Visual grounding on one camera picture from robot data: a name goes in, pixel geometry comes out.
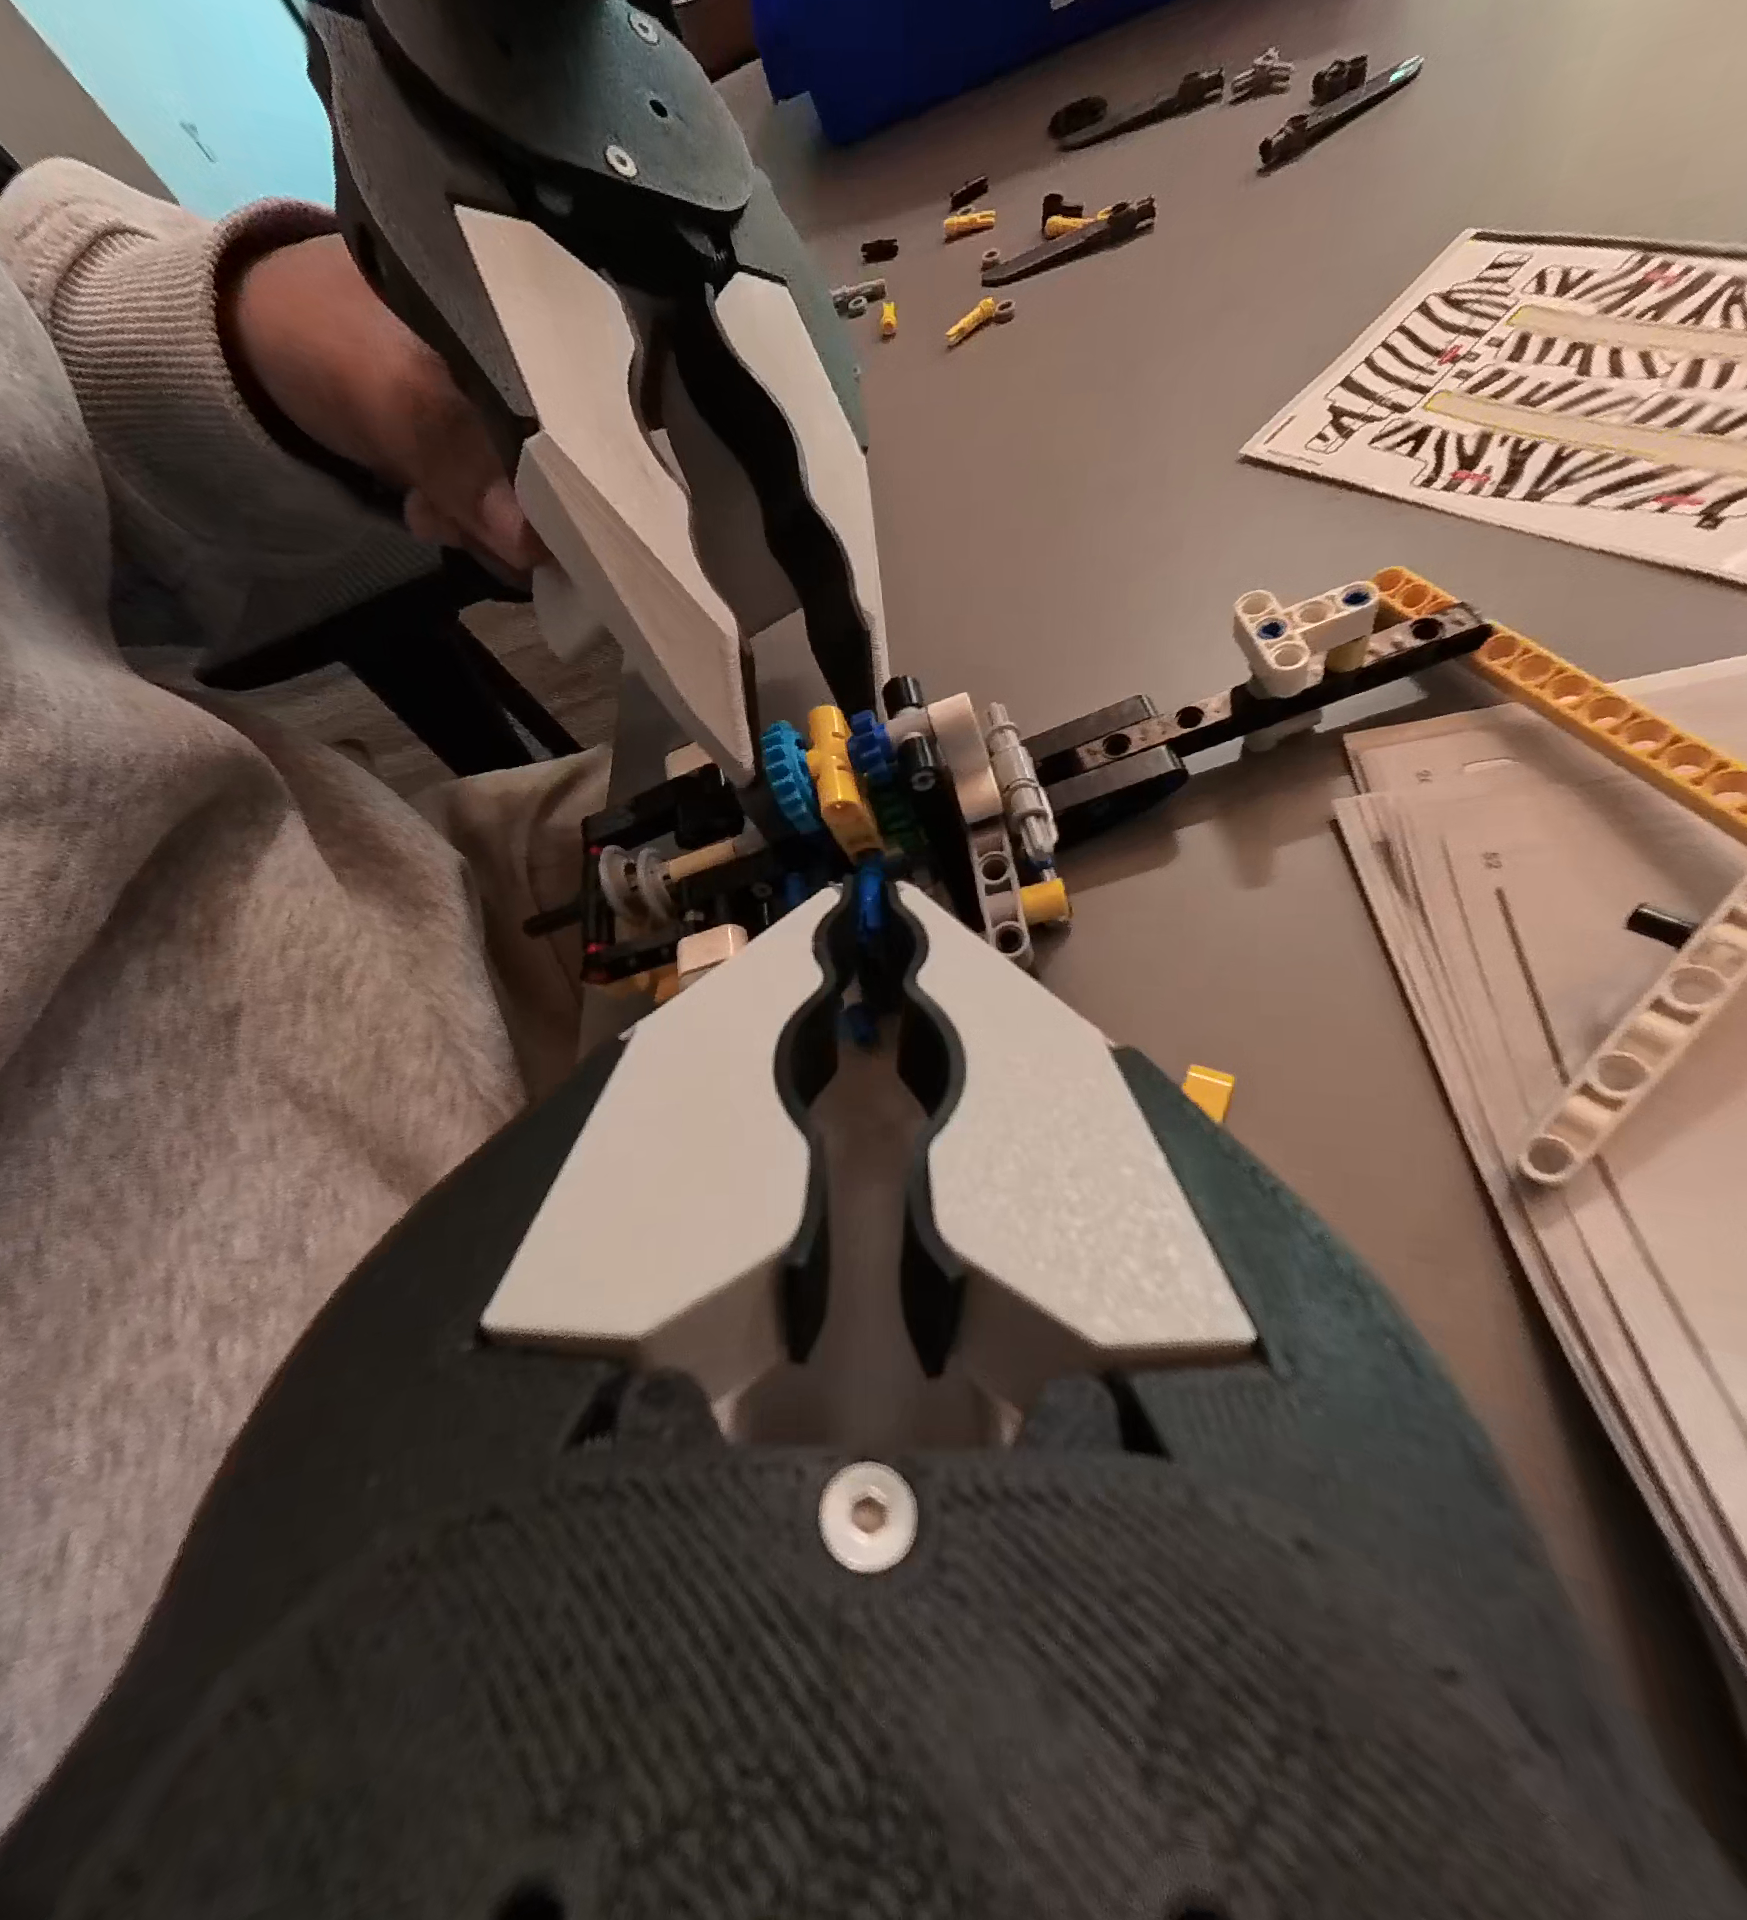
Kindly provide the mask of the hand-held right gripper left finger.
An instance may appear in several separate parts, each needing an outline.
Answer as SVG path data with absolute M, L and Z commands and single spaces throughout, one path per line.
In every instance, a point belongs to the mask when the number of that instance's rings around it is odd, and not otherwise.
M 688 1376 L 722 1424 L 812 1356 L 831 1268 L 815 1105 L 851 936 L 849 889 L 824 888 L 630 1029 L 483 1336 Z

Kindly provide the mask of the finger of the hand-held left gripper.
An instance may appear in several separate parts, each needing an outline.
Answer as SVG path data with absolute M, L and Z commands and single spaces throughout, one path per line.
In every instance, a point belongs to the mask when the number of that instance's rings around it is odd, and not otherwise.
M 797 613 L 834 702 L 874 708 L 885 607 L 867 457 L 794 292 L 750 271 L 687 290 L 652 347 L 692 552 L 742 647 Z
M 758 776 L 742 633 L 700 563 L 687 496 L 636 419 L 636 329 L 610 279 L 525 220 L 457 222 L 536 421 L 516 497 L 688 741 Z

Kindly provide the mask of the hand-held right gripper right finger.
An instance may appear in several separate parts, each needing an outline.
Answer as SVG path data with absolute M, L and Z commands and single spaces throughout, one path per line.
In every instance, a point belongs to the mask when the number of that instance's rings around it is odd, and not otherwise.
M 913 883 L 883 1070 L 883 1444 L 1001 1444 L 1065 1376 L 1259 1333 L 1109 1038 Z

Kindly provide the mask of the multicoloured lego technic assembly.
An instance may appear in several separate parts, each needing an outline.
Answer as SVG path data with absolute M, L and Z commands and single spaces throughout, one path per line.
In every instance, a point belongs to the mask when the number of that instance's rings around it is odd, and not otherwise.
M 1349 699 L 1478 655 L 1488 621 L 1386 568 L 1290 607 L 1240 598 L 1245 682 L 1176 708 L 1147 696 L 1025 733 L 1003 702 L 928 699 L 913 677 L 881 705 L 776 722 L 742 785 L 712 763 L 591 815 L 572 899 L 525 919 L 577 931 L 582 980 L 660 1005 L 812 899 L 837 904 L 836 1031 L 872 1051 L 901 1002 L 897 889 L 908 882 L 1018 968 L 1072 918 L 1062 851 L 1173 797 L 1196 756 L 1268 749 Z

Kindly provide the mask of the person's left forearm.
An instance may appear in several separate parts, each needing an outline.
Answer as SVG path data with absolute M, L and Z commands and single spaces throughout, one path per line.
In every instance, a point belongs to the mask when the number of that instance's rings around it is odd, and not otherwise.
M 107 491 L 125 644 L 246 648 L 423 578 L 396 499 L 323 450 L 221 347 L 237 270 L 335 214 L 210 222 L 70 156 L 0 196 L 0 262 L 69 376 Z

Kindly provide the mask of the black lego panel yellow pin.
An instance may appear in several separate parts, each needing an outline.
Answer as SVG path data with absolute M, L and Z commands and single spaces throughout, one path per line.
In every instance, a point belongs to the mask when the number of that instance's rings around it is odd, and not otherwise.
M 1117 201 L 1096 220 L 1056 214 L 1046 220 L 1044 237 L 1032 247 L 1011 257 L 987 254 L 980 285 L 987 292 L 998 292 L 1032 275 L 1122 247 L 1149 233 L 1156 220 L 1158 203 L 1151 196 L 1138 201 Z

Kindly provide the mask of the black curved lego panel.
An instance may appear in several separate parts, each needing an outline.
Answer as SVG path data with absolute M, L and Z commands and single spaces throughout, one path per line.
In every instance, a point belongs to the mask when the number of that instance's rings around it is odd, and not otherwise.
M 1173 89 L 1126 104 L 1104 94 L 1081 94 L 1053 111 L 1048 136 L 1062 150 L 1078 153 L 1205 109 L 1227 94 L 1227 87 L 1225 67 L 1215 65 L 1189 68 Z

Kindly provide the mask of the white lego beam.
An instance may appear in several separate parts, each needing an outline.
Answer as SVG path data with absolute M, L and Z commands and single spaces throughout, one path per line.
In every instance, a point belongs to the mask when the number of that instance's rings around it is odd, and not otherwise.
M 1516 1159 L 1519 1177 L 1570 1183 L 1745 992 L 1747 870 L 1566 1076 Z

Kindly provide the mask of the black long lego panel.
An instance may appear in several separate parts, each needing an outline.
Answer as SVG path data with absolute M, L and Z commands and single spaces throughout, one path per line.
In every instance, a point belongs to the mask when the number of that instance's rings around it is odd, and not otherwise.
M 1261 143 L 1261 173 L 1270 176 L 1297 156 L 1319 147 L 1324 138 L 1359 119 L 1362 112 L 1393 98 L 1423 73 L 1422 57 L 1371 67 L 1367 57 L 1333 60 L 1314 74 L 1311 101 L 1304 111 L 1289 117 Z

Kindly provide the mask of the long yellow lego beam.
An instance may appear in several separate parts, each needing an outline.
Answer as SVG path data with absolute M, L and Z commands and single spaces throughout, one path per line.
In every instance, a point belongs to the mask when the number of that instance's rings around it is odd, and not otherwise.
M 1747 847 L 1745 761 L 1498 619 L 1465 659 L 1499 696 Z

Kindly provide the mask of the person's left hand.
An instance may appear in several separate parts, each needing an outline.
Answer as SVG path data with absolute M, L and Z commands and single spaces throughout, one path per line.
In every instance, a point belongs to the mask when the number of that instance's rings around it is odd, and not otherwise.
M 237 266 L 221 310 L 230 363 L 316 450 L 392 497 L 407 533 L 524 582 L 549 550 L 448 363 L 377 296 L 336 235 Z

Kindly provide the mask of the blue box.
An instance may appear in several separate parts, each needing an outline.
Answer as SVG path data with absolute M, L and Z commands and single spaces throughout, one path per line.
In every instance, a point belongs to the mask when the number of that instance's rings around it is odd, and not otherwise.
M 862 138 L 1090 37 L 1151 3 L 756 3 L 774 101 L 808 98 L 834 147 Z

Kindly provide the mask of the person in grey sweatshirt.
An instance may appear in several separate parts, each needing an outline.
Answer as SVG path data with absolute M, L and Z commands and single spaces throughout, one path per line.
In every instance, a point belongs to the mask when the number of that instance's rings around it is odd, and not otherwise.
M 0 262 L 0 1837 L 285 1353 L 528 1091 L 471 858 L 116 580 Z

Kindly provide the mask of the white instruction booklet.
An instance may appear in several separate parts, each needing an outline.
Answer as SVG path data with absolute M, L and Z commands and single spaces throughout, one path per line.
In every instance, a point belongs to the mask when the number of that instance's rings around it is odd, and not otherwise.
M 1615 684 L 1747 763 L 1747 656 Z M 1341 842 L 1525 1281 L 1747 1699 L 1747 992 L 1564 1187 L 1516 1159 L 1747 847 L 1498 702 L 1345 744 Z

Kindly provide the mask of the zebra striped sticker sheet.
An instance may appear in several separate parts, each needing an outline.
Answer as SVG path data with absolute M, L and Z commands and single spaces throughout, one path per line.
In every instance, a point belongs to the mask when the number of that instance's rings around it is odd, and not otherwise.
M 1465 229 L 1240 458 L 1747 590 L 1747 246 Z

